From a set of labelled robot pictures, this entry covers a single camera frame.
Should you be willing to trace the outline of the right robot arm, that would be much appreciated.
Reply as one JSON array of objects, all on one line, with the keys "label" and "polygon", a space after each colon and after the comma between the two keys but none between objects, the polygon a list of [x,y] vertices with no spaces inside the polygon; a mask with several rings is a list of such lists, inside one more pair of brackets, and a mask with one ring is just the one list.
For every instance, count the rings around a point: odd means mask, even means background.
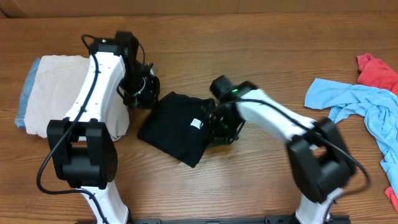
[{"label": "right robot arm", "polygon": [[218,106],[203,120],[208,147],[237,140],[245,122],[252,122],[286,146],[293,178],[302,196],[291,215],[268,215],[264,223],[350,223],[347,215],[332,215],[332,206],[356,172],[355,163],[333,122],[301,116],[245,81],[232,84],[224,75],[210,91]]}]

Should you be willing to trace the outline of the black t-shirt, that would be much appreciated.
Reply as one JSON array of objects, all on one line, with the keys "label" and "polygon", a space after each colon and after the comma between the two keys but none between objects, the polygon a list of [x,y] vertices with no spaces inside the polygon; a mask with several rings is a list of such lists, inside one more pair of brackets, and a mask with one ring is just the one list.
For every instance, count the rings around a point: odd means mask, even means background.
[{"label": "black t-shirt", "polygon": [[200,99],[172,91],[151,111],[137,137],[194,168],[206,146],[202,122],[214,108],[212,98]]}]

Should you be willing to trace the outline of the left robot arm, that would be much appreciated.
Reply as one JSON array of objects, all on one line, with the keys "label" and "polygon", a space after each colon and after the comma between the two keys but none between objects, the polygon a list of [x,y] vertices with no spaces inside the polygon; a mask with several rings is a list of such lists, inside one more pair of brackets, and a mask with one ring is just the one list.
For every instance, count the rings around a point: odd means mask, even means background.
[{"label": "left robot arm", "polygon": [[47,126],[50,152],[37,173],[38,189],[49,195],[82,194],[97,223],[132,223],[114,178],[118,154],[106,127],[115,96],[122,108],[153,109],[160,81],[153,64],[137,60],[142,44],[128,31],[94,37],[85,45],[90,68],[73,106]]}]

